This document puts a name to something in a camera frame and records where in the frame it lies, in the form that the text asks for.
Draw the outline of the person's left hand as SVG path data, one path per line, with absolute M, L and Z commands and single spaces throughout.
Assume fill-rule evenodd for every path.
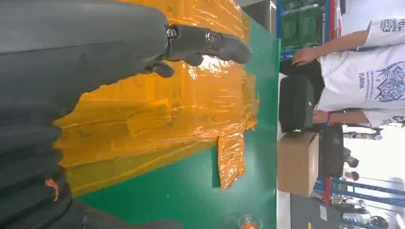
M 321 124 L 329 122 L 330 114 L 325 111 L 315 110 L 313 112 L 313 123 Z

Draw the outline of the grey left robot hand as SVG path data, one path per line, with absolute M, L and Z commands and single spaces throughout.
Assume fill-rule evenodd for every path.
M 72 196 L 54 121 L 82 94 L 131 76 L 172 77 L 168 62 L 239 64 L 250 48 L 208 28 L 169 24 L 158 9 L 113 0 L 0 3 L 0 226 L 129 229 Z

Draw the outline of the person's right hand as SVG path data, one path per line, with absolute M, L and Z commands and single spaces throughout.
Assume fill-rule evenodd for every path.
M 297 50 L 292 58 L 291 63 L 296 66 L 305 65 L 312 62 L 320 56 L 320 52 L 317 48 L 303 48 Z

